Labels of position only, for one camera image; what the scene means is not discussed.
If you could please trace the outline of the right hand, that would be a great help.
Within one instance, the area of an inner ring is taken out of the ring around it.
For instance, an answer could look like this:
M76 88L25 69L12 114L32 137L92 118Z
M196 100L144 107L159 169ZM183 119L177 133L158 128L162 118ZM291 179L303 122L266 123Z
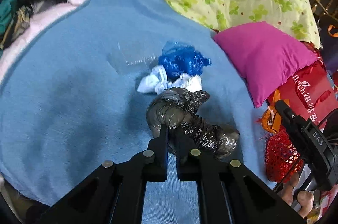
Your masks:
M297 186L299 182L299 174L294 173L290 180L283 185L281 192L281 198L288 204L292 205L293 203L293 189ZM297 202L300 204L301 208L298 211L298 214L305 218L313 208L314 195L308 191L300 191L296 198Z

